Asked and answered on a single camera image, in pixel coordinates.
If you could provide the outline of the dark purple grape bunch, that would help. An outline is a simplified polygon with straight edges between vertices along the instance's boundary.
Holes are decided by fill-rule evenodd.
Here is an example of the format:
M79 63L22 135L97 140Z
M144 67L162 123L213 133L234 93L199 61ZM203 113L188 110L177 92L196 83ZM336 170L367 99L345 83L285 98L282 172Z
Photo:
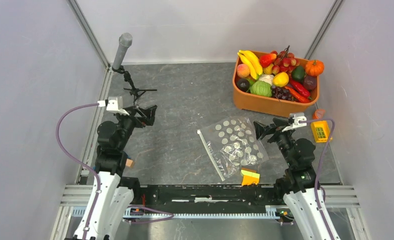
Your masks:
M279 99L279 100L285 100L285 101L291 101L294 102L295 98L293 95L290 93L290 91L284 87L278 87L278 86L271 86L272 90L272 97Z

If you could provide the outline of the clear dotted zip top bag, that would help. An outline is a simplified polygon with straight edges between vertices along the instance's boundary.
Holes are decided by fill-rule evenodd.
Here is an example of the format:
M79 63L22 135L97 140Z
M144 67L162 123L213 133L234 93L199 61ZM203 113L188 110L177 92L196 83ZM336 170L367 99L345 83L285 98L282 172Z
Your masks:
M254 167L269 159L247 117L227 117L197 130L197 134L221 181L242 167Z

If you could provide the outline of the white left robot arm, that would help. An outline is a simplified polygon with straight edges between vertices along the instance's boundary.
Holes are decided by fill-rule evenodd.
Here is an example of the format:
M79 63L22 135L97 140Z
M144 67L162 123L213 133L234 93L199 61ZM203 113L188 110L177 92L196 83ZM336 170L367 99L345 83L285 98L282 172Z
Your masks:
M135 128L152 126L157 106L126 107L117 122L104 121L97 128L97 158L90 173L92 192L73 240L112 240L129 204L141 200L137 178L123 177L128 155L125 146Z

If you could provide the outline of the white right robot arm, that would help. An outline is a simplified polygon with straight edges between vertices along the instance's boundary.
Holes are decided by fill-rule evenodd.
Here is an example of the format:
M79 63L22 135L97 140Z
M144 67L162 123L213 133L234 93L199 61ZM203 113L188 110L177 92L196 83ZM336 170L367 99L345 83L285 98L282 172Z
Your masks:
M288 165L285 176L274 184L275 201L287 205L304 239L338 240L340 236L326 209L326 194L319 182L323 159L319 158L314 169L315 145L306 138L292 138L297 128L314 122L300 112L291 114L287 120L275 117L271 124L254 121L253 125L256 139L269 137L267 142L277 144Z

